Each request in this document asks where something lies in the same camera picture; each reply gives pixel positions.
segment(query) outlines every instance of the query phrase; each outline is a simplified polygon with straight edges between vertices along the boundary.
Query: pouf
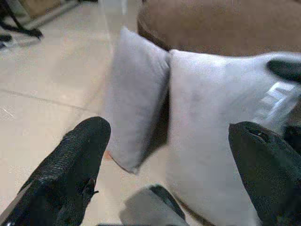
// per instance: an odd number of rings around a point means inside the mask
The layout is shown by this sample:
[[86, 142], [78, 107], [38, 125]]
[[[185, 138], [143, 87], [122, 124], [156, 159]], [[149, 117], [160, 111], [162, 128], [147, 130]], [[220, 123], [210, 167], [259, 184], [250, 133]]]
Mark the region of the pouf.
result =
[[224, 56], [300, 52], [300, 0], [146, 0], [141, 36], [170, 50]]

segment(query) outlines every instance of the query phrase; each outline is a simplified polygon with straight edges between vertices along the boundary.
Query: tile grout line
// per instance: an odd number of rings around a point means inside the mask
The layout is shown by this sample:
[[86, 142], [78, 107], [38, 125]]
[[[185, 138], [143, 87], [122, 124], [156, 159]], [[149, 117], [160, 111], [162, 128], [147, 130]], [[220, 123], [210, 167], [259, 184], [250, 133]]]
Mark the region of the tile grout line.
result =
[[29, 98], [29, 99], [36, 99], [36, 100], [43, 101], [43, 102], [46, 102], [46, 103], [51, 103], [51, 104], [55, 104], [55, 105], [59, 105], [59, 106], [70, 107], [70, 108], [74, 108], [74, 109], [77, 109], [77, 110], [81, 110], [81, 111], [85, 111], [85, 112], [89, 112], [89, 113], [98, 114], [97, 112], [90, 111], [90, 110], [88, 110], [86, 108], [82, 108], [82, 107], [78, 107], [78, 106], [74, 106], [74, 105], [64, 104], [64, 103], [61, 103], [61, 102], [55, 101], [55, 100], [50, 100], [50, 99], [35, 97], [35, 96], [31, 96], [31, 95], [24, 94], [24, 93], [19, 93], [19, 92], [16, 92], [16, 91], [10, 91], [10, 90], [6, 90], [6, 89], [0, 89], [0, 92], [12, 94], [12, 95], [16, 95], [16, 96], [20, 96], [20, 97], [26, 97], [26, 98]]

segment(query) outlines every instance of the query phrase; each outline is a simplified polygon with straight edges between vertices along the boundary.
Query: cushion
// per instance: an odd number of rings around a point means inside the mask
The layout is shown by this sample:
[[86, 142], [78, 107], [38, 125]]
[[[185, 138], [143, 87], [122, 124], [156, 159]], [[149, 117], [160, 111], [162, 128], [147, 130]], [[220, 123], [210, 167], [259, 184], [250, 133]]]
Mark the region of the cushion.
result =
[[108, 150], [136, 173], [146, 155], [169, 81], [169, 53], [122, 28], [114, 54], [104, 116], [111, 125]]
[[256, 225], [228, 143], [230, 123], [253, 121], [282, 133], [301, 93], [266, 68], [300, 54], [226, 57], [171, 51], [167, 182], [194, 212], [219, 226]]
[[226, 56], [301, 52], [299, 0], [147, 0], [139, 34], [170, 50]]

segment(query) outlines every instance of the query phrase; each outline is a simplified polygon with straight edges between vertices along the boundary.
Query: white pillow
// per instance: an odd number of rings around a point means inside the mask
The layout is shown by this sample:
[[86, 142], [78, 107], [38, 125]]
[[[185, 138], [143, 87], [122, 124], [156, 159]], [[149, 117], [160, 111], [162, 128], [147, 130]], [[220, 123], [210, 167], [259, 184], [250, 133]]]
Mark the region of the white pillow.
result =
[[158, 121], [167, 93], [169, 56], [145, 38], [122, 28], [104, 117], [111, 125], [107, 150], [129, 172], [137, 172]]
[[255, 121], [281, 132], [301, 91], [268, 71], [266, 63], [274, 58], [301, 61], [301, 55], [171, 54], [169, 188], [215, 225], [256, 225], [231, 154], [229, 123]]

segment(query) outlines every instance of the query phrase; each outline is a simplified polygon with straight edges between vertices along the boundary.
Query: beige floor tile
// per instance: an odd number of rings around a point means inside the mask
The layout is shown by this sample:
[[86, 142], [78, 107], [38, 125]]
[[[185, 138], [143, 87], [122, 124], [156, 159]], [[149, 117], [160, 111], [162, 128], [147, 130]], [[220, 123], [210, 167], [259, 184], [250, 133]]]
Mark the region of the beige floor tile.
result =
[[0, 212], [63, 135], [92, 116], [80, 109], [0, 92]]
[[49, 35], [2, 57], [0, 89], [85, 108], [104, 86], [111, 50], [109, 41]]

